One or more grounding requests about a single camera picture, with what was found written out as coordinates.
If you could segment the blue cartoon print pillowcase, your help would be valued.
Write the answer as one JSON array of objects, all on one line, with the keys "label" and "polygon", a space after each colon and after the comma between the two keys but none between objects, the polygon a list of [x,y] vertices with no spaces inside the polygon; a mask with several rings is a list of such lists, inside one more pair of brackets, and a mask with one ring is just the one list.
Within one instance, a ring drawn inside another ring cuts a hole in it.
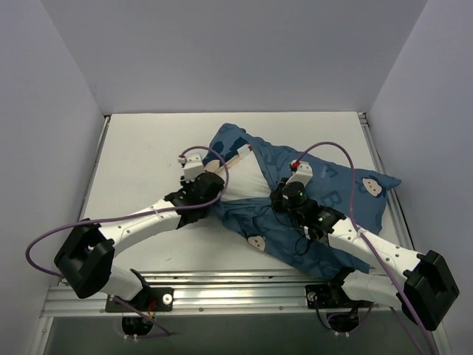
[{"label": "blue cartoon print pillowcase", "polygon": [[[205,169],[222,178],[229,176],[226,163],[245,144],[252,147],[270,193],[281,179],[290,177],[290,163],[302,158],[313,170],[306,186],[309,198],[343,214],[353,211],[357,224],[373,234],[382,230],[388,192],[399,186],[401,180],[372,170],[351,170],[313,155],[303,155],[289,146],[275,146],[234,124],[223,124],[217,131],[210,143],[212,150],[203,159]],[[212,212],[227,229],[244,237],[256,249],[310,276],[331,279],[343,267],[364,273],[370,270],[368,264],[346,252],[310,243],[293,227],[287,214],[273,212],[270,195],[228,202],[221,198]]]}]

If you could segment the white pillow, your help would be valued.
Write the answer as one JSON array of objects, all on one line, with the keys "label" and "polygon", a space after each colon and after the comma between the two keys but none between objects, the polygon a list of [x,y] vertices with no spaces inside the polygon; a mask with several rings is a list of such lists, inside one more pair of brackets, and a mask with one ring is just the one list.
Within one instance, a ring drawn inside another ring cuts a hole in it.
[{"label": "white pillow", "polygon": [[230,180],[222,201],[269,197],[270,187],[249,144],[240,147],[226,166]]}]

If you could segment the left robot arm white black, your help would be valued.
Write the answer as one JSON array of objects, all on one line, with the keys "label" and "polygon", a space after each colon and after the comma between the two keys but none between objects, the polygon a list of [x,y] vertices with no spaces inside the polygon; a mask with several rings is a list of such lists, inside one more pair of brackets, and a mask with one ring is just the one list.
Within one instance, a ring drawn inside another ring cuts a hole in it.
[{"label": "left robot arm white black", "polygon": [[72,228],[54,264],[80,299],[97,293],[120,297],[132,310],[152,298],[149,284],[137,271],[114,265],[114,258],[159,233],[174,231],[208,216],[224,180],[204,172],[135,217],[112,222],[81,221]]}]

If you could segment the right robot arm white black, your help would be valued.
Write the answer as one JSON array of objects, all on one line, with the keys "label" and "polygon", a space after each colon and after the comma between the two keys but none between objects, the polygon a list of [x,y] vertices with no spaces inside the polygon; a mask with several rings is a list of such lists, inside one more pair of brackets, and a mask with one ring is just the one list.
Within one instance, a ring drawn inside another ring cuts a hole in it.
[{"label": "right robot arm white black", "polygon": [[415,324],[438,328],[460,291],[445,258],[395,245],[356,224],[345,214],[308,197],[303,183],[282,180],[270,194],[276,212],[287,214],[310,243],[338,249],[384,272],[346,270],[328,287],[336,305],[363,300],[401,308]]}]

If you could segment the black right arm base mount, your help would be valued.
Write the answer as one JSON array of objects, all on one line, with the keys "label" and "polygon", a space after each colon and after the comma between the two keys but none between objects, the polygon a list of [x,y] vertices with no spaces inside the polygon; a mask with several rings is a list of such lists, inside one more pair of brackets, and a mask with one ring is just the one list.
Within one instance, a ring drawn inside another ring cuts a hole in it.
[{"label": "black right arm base mount", "polygon": [[344,295],[339,287],[316,283],[306,285],[304,289],[309,309],[341,308],[345,304]]}]

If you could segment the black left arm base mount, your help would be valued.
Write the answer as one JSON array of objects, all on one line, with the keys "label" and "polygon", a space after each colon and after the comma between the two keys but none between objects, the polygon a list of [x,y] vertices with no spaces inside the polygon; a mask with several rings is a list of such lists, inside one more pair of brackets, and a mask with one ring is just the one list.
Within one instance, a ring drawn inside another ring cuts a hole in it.
[{"label": "black left arm base mount", "polygon": [[[132,300],[124,300],[124,302],[143,313],[168,312],[173,308],[174,289],[171,287],[143,289]],[[130,310],[109,297],[106,301],[105,312],[123,313]]]}]

